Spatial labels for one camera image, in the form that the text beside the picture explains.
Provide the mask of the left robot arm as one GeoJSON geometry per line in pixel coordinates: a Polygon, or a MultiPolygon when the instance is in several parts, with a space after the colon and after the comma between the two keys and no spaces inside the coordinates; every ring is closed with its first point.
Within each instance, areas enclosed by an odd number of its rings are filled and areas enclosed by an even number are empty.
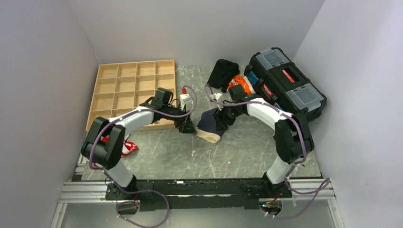
{"type": "Polygon", "coordinates": [[[138,190],[136,176],[121,161],[126,136],[161,119],[173,121],[181,133],[196,133],[191,120],[194,110],[188,110],[187,106],[192,104],[193,108],[196,107],[197,95],[188,85],[183,90],[186,93],[180,95],[177,106],[172,104],[173,93],[159,87],[154,96],[134,110],[109,119],[97,117],[92,122],[81,154],[89,160],[91,169],[101,170],[118,187],[117,192],[122,198],[129,200],[138,190]]]}

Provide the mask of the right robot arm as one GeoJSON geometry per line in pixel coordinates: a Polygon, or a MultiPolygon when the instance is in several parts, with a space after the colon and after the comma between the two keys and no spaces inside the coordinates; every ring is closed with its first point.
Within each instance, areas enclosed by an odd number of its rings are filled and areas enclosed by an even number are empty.
{"type": "Polygon", "coordinates": [[[308,121],[303,114],[292,114],[269,104],[257,94],[247,94],[242,86],[230,89],[231,101],[220,101],[221,93],[213,93],[207,85],[205,92],[218,109],[213,114],[217,131],[226,131],[237,117],[254,117],[274,130],[277,156],[263,174],[262,192],[274,197],[285,185],[297,164],[303,163],[315,148],[308,121]]]}

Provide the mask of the navy underwear beige waistband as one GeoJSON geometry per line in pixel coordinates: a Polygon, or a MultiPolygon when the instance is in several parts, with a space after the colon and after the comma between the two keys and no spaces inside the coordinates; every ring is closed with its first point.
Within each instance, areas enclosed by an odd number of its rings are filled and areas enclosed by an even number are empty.
{"type": "Polygon", "coordinates": [[[201,115],[201,119],[197,125],[196,136],[215,144],[221,140],[223,134],[235,122],[235,118],[230,118],[224,110],[219,108],[210,109],[201,115]]]}

